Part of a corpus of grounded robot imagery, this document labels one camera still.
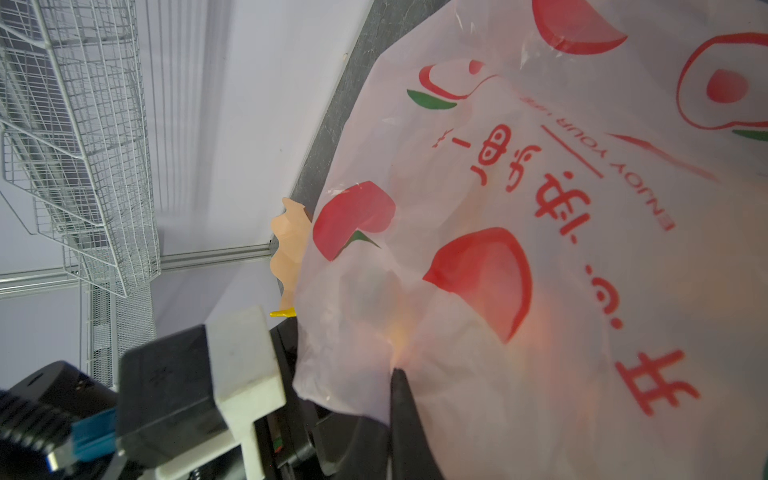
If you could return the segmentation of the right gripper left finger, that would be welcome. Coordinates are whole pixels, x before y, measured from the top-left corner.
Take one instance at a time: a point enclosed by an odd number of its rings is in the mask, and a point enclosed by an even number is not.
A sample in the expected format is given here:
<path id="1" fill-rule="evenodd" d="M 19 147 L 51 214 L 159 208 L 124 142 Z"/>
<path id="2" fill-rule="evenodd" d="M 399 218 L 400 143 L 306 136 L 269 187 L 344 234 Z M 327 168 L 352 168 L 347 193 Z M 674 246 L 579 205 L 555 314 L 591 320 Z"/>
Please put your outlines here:
<path id="1" fill-rule="evenodd" d="M 336 480 L 386 480 L 390 430 L 378 420 L 360 417 Z"/>

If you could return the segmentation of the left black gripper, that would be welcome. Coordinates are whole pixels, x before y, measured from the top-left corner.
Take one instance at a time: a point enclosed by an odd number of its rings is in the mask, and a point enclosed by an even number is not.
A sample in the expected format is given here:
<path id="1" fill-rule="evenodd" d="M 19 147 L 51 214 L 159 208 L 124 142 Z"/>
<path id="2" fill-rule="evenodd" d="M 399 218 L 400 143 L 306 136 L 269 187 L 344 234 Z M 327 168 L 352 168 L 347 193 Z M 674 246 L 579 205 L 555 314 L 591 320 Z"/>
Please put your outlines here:
<path id="1" fill-rule="evenodd" d="M 293 379 L 298 356 L 294 317 L 270 330 L 285 404 L 257 422 L 267 479 L 332 479 L 337 475 L 358 418 L 335 413 L 298 396 Z"/>

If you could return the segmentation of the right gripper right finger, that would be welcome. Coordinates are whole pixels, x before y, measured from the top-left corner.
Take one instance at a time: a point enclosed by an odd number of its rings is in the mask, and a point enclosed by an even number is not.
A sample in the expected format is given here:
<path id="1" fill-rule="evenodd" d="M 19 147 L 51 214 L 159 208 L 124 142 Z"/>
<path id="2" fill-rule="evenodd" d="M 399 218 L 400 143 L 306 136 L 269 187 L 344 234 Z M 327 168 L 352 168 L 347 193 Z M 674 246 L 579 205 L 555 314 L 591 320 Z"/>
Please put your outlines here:
<path id="1" fill-rule="evenodd" d="M 402 369 L 394 369 L 391 378 L 390 449 L 393 479 L 444 479 Z"/>

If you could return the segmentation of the small yellow banana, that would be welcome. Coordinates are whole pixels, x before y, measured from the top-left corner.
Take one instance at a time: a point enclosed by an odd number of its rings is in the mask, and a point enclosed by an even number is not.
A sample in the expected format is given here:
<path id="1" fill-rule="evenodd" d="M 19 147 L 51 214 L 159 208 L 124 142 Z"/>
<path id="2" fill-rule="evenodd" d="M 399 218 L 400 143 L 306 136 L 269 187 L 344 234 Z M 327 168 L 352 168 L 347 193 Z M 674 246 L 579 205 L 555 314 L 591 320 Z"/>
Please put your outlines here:
<path id="1" fill-rule="evenodd" d="M 269 316 L 273 318 L 291 318 L 291 317 L 295 317 L 296 315 L 297 313 L 294 308 L 273 311 L 269 314 Z"/>

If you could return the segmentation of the pink fruit print plastic bag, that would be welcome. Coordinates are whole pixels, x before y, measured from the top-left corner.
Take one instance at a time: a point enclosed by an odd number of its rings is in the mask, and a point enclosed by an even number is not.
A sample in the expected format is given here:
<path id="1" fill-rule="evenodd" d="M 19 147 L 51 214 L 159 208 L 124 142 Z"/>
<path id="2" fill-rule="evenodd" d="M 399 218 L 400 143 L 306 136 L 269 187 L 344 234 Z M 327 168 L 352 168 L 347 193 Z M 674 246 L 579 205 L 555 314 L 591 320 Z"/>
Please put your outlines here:
<path id="1" fill-rule="evenodd" d="M 448 479 L 767 475 L 767 5 L 453 1 L 374 64 L 295 293 L 297 393 Z"/>

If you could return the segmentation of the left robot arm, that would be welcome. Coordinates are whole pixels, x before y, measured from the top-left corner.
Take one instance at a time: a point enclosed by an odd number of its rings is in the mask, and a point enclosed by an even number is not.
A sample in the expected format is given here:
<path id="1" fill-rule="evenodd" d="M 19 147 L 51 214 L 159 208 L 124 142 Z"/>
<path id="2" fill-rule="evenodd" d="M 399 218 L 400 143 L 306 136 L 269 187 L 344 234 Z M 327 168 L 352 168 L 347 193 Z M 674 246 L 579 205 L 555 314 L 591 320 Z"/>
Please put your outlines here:
<path id="1" fill-rule="evenodd" d="M 284 327 L 260 310 L 129 350 L 109 391 L 65 362 L 1 394 L 5 479 L 286 478 L 313 454 Z"/>

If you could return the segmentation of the white mesh box basket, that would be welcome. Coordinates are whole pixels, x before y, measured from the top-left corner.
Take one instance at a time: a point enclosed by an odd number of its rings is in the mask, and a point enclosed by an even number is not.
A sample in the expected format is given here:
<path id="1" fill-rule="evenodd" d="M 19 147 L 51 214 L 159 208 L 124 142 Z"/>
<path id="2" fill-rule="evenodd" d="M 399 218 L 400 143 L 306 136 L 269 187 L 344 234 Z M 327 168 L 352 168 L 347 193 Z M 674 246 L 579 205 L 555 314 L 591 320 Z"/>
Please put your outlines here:
<path id="1" fill-rule="evenodd" d="M 156 338 L 151 288 L 146 285 L 123 298 L 85 282 L 79 287 L 79 368 L 117 391 L 124 354 Z"/>

